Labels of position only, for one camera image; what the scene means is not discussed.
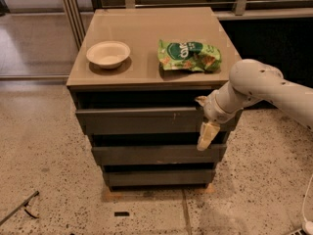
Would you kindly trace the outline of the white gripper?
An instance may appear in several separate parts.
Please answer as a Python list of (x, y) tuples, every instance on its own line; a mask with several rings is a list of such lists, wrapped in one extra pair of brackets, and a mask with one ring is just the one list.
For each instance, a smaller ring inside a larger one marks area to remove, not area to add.
[(229, 94), (221, 93), (219, 90), (214, 90), (207, 97), (198, 96), (195, 101), (203, 107), (204, 115), (210, 120), (201, 124), (197, 144), (197, 149), (204, 151), (220, 131), (219, 124), (232, 119), (243, 106), (237, 98), (232, 99)]

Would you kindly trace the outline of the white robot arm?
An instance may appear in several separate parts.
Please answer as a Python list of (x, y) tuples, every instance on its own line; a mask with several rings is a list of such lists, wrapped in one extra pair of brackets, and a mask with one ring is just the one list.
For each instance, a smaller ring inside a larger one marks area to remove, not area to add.
[(196, 98), (206, 118), (197, 149), (204, 151), (220, 131), (220, 125), (239, 110), (262, 100), (313, 130), (313, 89), (285, 80), (277, 68), (244, 59), (231, 67), (229, 80), (221, 88)]

